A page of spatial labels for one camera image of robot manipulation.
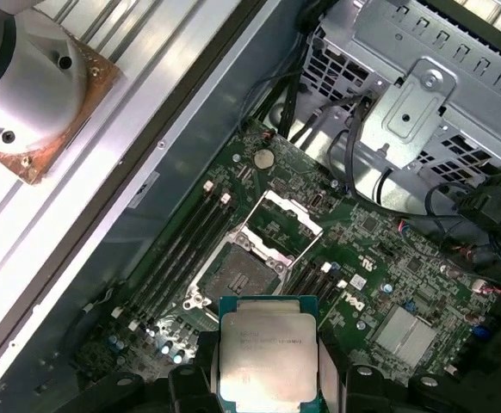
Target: screw hole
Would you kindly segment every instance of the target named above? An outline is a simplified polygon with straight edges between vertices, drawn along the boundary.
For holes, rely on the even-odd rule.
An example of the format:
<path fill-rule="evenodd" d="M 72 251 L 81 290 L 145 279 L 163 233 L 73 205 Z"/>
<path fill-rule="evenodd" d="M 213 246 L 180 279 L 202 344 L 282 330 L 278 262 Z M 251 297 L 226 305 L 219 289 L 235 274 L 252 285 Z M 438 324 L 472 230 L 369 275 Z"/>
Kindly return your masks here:
<path fill-rule="evenodd" d="M 129 379 L 128 377 L 120 379 L 119 381 L 116 382 L 116 385 L 131 385 L 131 384 L 132 384 L 132 379 Z"/>
<path fill-rule="evenodd" d="M 59 58 L 58 66 L 59 66 L 59 69 L 66 71 L 67 69 L 71 68 L 72 59 L 69 56 L 63 56 L 62 58 Z"/>
<path fill-rule="evenodd" d="M 15 140 L 15 134 L 11 131 L 2 133 L 2 142 L 11 144 Z"/>

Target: metal panel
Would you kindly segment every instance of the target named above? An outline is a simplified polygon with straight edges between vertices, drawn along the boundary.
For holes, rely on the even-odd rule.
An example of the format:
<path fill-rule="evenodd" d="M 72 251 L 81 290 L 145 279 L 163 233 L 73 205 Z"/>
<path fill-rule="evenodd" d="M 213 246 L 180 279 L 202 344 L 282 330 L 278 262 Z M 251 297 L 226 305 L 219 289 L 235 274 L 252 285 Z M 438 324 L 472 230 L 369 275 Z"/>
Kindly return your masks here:
<path fill-rule="evenodd" d="M 115 9 L 155 5 L 146 15 L 117 14 L 118 24 L 106 26 L 110 3 L 39 6 L 76 35 L 99 26 L 102 53 L 115 53 L 123 77 L 42 184 L 20 184 L 0 166 L 0 321 L 239 0 L 122 0 Z"/>

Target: small chip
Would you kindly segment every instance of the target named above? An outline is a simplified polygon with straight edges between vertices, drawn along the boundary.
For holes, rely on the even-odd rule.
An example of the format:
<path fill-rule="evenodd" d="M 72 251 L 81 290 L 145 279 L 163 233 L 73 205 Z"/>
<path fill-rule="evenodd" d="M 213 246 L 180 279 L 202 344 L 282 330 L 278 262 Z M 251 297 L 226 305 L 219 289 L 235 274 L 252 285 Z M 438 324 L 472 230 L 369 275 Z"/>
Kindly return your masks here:
<path fill-rule="evenodd" d="M 377 228 L 377 221 L 375 218 L 367 217 L 365 221 L 363 221 L 363 228 L 369 232 L 373 232 Z"/>
<path fill-rule="evenodd" d="M 412 273 L 416 273 L 422 266 L 423 264 L 417 258 L 412 258 L 407 263 L 407 269 L 409 269 Z"/>
<path fill-rule="evenodd" d="M 362 276 L 360 276 L 358 274 L 354 274 L 354 276 L 352 277 L 352 280 L 350 280 L 350 285 L 353 288 L 361 291 L 365 287 L 365 284 L 367 282 L 368 281 L 365 278 L 363 278 Z"/>

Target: metal bracket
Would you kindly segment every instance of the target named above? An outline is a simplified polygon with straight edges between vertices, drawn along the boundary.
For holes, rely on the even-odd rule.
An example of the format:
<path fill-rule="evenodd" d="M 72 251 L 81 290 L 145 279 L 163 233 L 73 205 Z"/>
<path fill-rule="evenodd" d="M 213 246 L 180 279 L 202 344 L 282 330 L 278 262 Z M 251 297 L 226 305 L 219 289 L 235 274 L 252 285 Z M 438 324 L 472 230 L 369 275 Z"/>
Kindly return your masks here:
<path fill-rule="evenodd" d="M 361 141 L 404 168 L 440 126 L 440 108 L 455 85 L 444 69 L 419 60 L 401 86 L 391 85 L 377 101 L 363 123 Z"/>

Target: green circuit board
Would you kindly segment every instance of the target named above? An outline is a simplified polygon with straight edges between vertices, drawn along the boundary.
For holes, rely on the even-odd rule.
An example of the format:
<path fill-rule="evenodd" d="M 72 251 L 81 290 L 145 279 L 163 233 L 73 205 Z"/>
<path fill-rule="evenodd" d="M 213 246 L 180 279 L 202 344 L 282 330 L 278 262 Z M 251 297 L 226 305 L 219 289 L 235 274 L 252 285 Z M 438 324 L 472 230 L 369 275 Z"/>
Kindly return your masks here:
<path fill-rule="evenodd" d="M 320 295 L 320 330 L 329 330 L 352 361 L 377 366 L 387 377 L 402 383 L 418 371 L 443 373 L 470 335 L 470 319 L 486 313 L 491 299 L 472 293 L 467 278 L 449 279 L 441 272 L 440 262 L 422 257 L 402 241 L 398 221 L 357 205 L 343 182 L 333 182 L 329 172 L 305 153 L 281 137 L 264 135 L 262 130 L 256 124 L 226 144 L 117 297 L 125 324 L 139 324 L 136 330 L 128 331 L 139 337 L 133 342 L 154 343 L 148 355 L 158 361 L 180 351 L 187 360 L 193 349 L 187 340 L 180 341 L 180 331 L 185 326 L 191 336 L 191 331 L 198 335 L 214 328 L 211 309 L 215 294 L 226 289 L 233 295 L 316 293 Z M 255 209 L 268 190 L 306 208 L 310 219 L 323 229 L 309 250 L 314 235 L 294 214 L 268 201 Z M 213 303 L 186 312 L 182 303 L 188 286 L 220 240 L 253 210 L 247 225 L 268 248 L 293 259 L 306 253 L 288 280 L 283 280 L 256 257 L 241 260 L 246 251 L 227 244 L 199 282 L 203 295 Z M 436 253 L 433 243 L 417 233 L 411 236 L 418 250 L 427 255 Z M 229 273 L 226 268 L 233 269 L 240 262 L 247 268 L 256 267 L 255 272 L 249 279 L 222 284 L 222 277 Z M 99 332 L 75 356 L 77 365 L 86 371 L 95 370 L 92 365 L 100 363 L 103 370 L 99 352 L 113 351 L 111 344 L 104 342 L 118 330 L 117 322 L 109 319 L 100 323 Z M 394 326 L 400 330 L 388 334 Z M 150 329 L 157 330 L 153 330 L 153 340 L 148 337 Z M 174 348 L 162 355 L 158 349 L 173 340 Z M 100 350 L 90 354 L 88 346 L 95 348 L 96 343 L 101 343 Z M 118 358 L 124 350 L 117 350 Z M 114 360 L 107 366 L 119 369 Z"/>

